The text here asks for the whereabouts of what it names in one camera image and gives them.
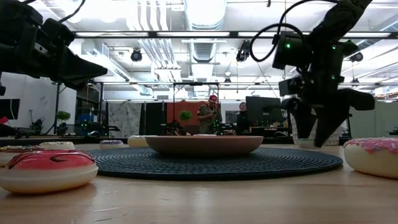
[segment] black clothing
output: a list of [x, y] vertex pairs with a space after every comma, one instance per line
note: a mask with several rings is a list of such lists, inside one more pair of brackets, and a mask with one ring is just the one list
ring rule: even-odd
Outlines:
[[250, 130], [250, 123], [248, 113], [246, 111], [240, 111], [236, 118], [236, 134]]

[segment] toy donut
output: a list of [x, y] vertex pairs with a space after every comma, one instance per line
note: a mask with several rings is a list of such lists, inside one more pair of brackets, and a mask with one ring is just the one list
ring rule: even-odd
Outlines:
[[73, 142], [43, 142], [40, 146], [47, 147], [53, 150], [75, 150]]
[[398, 138], [352, 139], [343, 147], [346, 162], [354, 170], [398, 178]]
[[123, 142], [120, 140], [102, 140], [99, 143], [100, 149], [114, 149], [119, 147], [125, 147]]
[[0, 187], [19, 194], [44, 194], [87, 184], [98, 167], [76, 150], [35, 151], [15, 156], [0, 171]]
[[127, 144], [130, 147], [147, 147], [147, 141], [145, 140], [145, 136], [130, 136], [127, 140]]
[[44, 146], [4, 146], [0, 147], [0, 167], [4, 167], [14, 156], [23, 152], [51, 150]]

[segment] pink icing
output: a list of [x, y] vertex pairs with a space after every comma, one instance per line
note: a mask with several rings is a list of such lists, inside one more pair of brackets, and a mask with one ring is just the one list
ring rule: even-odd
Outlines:
[[84, 167], [94, 163], [94, 159], [83, 151], [54, 150], [19, 154], [14, 156], [6, 167], [24, 170], [57, 170]]
[[381, 150], [388, 150], [392, 154], [398, 154], [398, 138], [359, 138], [352, 139], [344, 143], [344, 147], [349, 144], [361, 146], [369, 153]]

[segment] gray partition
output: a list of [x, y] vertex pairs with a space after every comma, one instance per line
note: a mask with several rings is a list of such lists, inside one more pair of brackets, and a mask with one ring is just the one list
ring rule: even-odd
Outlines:
[[353, 138], [390, 137], [389, 132], [398, 126], [398, 103], [377, 101], [372, 111], [351, 108], [350, 113], [353, 115], [349, 119]]

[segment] woven round mat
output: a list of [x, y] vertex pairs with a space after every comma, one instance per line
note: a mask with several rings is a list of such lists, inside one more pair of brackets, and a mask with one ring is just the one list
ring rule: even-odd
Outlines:
[[343, 161], [328, 154], [296, 149], [259, 148], [241, 157], [216, 159], [163, 156], [148, 147], [88, 151], [101, 175], [154, 180], [238, 180], [324, 172]]

